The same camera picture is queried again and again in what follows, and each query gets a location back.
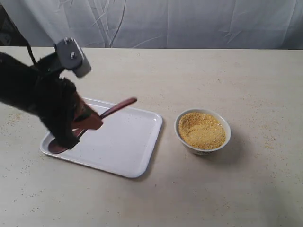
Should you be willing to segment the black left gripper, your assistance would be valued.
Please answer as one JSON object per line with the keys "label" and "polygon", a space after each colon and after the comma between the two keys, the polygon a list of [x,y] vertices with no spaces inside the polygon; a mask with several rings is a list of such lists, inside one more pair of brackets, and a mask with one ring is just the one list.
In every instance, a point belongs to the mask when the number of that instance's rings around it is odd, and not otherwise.
{"label": "black left gripper", "polygon": [[79,142],[76,136],[103,124],[66,78],[41,79],[34,90],[34,101],[37,116],[62,147],[73,148]]}

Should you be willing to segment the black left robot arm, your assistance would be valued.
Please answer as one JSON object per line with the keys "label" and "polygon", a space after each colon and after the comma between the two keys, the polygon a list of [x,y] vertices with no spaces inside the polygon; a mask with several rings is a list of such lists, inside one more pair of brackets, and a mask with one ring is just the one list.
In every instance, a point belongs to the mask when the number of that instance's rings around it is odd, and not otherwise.
{"label": "black left robot arm", "polygon": [[73,129],[99,129],[103,122],[69,79],[46,76],[6,53],[0,54],[0,101],[37,116],[60,146],[73,148]]}

